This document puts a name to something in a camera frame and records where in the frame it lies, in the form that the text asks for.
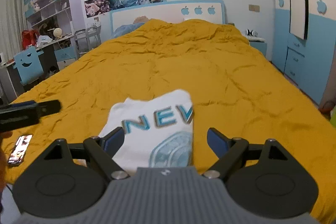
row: smartphone screen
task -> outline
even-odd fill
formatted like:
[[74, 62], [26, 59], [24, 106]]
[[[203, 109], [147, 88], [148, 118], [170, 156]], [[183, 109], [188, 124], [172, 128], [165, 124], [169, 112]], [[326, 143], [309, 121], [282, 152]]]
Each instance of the smartphone screen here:
[[20, 136], [17, 140], [13, 152], [9, 156], [9, 165], [20, 165], [23, 162], [26, 150], [33, 135]]

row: wall socket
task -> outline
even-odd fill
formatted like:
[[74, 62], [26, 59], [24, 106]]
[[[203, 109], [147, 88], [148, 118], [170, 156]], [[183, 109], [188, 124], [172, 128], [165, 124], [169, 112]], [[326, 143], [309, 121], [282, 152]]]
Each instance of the wall socket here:
[[252, 12], [260, 12], [260, 6], [259, 5], [252, 5], [252, 4], [249, 4], [249, 11], [252, 11]]

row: red bag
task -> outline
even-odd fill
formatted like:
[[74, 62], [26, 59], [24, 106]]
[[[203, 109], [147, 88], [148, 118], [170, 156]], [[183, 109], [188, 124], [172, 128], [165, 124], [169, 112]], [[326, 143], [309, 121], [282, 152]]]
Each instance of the red bag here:
[[23, 31], [22, 32], [22, 47], [27, 49], [29, 45], [35, 46], [40, 33], [37, 30]]

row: beige curtain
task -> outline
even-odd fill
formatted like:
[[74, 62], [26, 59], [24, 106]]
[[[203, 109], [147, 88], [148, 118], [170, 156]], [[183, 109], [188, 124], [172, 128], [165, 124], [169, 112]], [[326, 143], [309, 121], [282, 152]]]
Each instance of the beige curtain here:
[[24, 0], [0, 0], [0, 52], [6, 61], [22, 50], [23, 30], [27, 30]]

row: yellow blanket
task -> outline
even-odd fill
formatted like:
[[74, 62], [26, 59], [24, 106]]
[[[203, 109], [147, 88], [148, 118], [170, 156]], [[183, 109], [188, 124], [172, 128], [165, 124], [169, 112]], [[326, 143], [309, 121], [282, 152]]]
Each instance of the yellow blanket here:
[[151, 100], [175, 89], [188, 91], [194, 104], [193, 163], [198, 171], [217, 160], [206, 141], [209, 127], [250, 143], [276, 138], [318, 183], [312, 216], [332, 222], [336, 131], [235, 27], [201, 20], [150, 20], [21, 95], [16, 102], [58, 99], [63, 110], [3, 142], [8, 156], [20, 135], [33, 134], [24, 162], [7, 170], [7, 182], [13, 183], [56, 138], [79, 143], [98, 135], [115, 103], [127, 97]]

